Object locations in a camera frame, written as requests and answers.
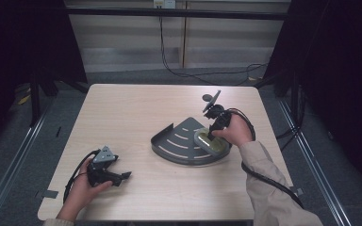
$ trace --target wooden tabletop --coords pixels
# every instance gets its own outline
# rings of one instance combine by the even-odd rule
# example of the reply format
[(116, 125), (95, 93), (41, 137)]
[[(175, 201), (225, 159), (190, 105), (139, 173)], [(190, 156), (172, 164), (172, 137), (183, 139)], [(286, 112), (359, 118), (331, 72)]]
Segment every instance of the wooden tabletop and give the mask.
[(204, 94), (221, 94), (216, 104), (238, 108), (255, 127), (256, 139), (290, 180), (257, 89), (247, 87), (99, 84), (80, 110), (38, 217), (55, 218), (64, 187), (82, 158), (107, 145), (119, 156), (109, 171), (132, 171), (128, 180), (101, 193), (79, 215), (84, 220), (245, 220), (254, 217), (246, 193), (246, 174), (233, 147), (225, 158), (201, 167), (183, 166), (153, 152), (151, 138), (165, 127), (193, 117), (208, 127)]

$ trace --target person's right arm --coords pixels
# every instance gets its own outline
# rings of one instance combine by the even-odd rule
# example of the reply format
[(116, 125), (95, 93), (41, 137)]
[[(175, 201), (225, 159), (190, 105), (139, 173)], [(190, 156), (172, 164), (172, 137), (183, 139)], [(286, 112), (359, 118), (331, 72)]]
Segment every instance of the person's right arm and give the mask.
[[(212, 132), (239, 147), (242, 162), (250, 170), (267, 176), (289, 187), (285, 176), (272, 163), (269, 153), (258, 141), (252, 141), (252, 133), (245, 120), (232, 115), (230, 125), (224, 130)], [(287, 193), (259, 181), (249, 173), (246, 191), (255, 209), (254, 225), (322, 225), (320, 219), (301, 208)]]

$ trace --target gray carpet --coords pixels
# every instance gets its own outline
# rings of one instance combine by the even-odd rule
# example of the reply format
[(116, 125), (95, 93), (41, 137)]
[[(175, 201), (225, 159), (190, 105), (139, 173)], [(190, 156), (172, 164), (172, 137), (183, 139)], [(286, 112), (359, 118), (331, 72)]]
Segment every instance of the gray carpet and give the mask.
[[(249, 75), (258, 77), (263, 74), (264, 70), (265, 68), (260, 68), (250, 72)], [(207, 73), (218, 71), (216, 69), (196, 69), (178, 72)], [(221, 71), (229, 72), (230, 69), (221, 69)], [(250, 86), (254, 82), (245, 81), (247, 75), (247, 73), (202, 75), (199, 76), (200, 79), (197, 79), (191, 76), (175, 76), (165, 70), (92, 73), (89, 74), (89, 85), (94, 83), (210, 85), (201, 80), (204, 79), (218, 85), (230, 86), (243, 82), (240, 84), (241, 86)], [(58, 87), (57, 97), (42, 96), (42, 106), (47, 106), (51, 99), (53, 99), (53, 103), (47, 111), (44, 125), (35, 139), (19, 175), (0, 208), (0, 225), (42, 224), (37, 218), (41, 199), (37, 199), (35, 195), (37, 191), (48, 187), (86, 96), (61, 83), (58, 83)], [(268, 112), (274, 133), (276, 135), (284, 133), (288, 129), (288, 124), (278, 104), (279, 98), (274, 97), (272, 86), (263, 87), (259, 93)], [(23, 93), (19, 93), (17, 99), (23, 95)], [(28, 131), (30, 121), (30, 102), (23, 105), (13, 104), (6, 118), (6, 126), (2, 129), (0, 136), (0, 179), (6, 173), (11, 159), (20, 147)], [(346, 159), (339, 145), (328, 137), (326, 128), (321, 124), (321, 119), (309, 107), (305, 113), (303, 131), (330, 184), (344, 205), (351, 223), (362, 225), (362, 176)], [(279, 139), (280, 147), (289, 138)], [(289, 143), (283, 151), (283, 156), (295, 186), (304, 191), (304, 195), (300, 197), (304, 207), (317, 214), (324, 225), (337, 225), (295, 141)], [(113, 223), (78, 222), (77, 225), (113, 225)], [(237, 223), (225, 222), (216, 225), (237, 225)], [(246, 223), (239, 222), (239, 225), (246, 225)]]

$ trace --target person's right hand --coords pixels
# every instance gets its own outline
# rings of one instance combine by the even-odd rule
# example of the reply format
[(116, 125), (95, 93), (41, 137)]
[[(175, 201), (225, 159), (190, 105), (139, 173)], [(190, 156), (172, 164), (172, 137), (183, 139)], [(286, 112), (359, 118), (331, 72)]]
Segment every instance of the person's right hand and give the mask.
[(253, 140), (251, 130), (246, 124), (246, 121), (236, 114), (232, 114), (230, 124), (227, 128), (214, 130), (211, 134), (214, 137), (223, 137), (238, 147)]

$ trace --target hand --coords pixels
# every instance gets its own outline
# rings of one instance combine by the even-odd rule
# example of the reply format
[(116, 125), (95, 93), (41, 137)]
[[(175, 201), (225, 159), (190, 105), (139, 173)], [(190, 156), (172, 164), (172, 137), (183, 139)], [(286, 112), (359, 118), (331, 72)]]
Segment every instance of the hand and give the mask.
[(88, 181), (87, 165), (92, 159), (87, 159), (81, 166), (78, 176), (74, 180), (69, 197), (61, 207), (57, 218), (74, 222), (78, 213), (87, 206), (100, 192), (112, 186), (111, 181), (92, 187)]
[(246, 121), (236, 114), (232, 114), (230, 124), (227, 128), (214, 130), (211, 134), (214, 137), (223, 137), (238, 147), (253, 140), (251, 130), (246, 124)]

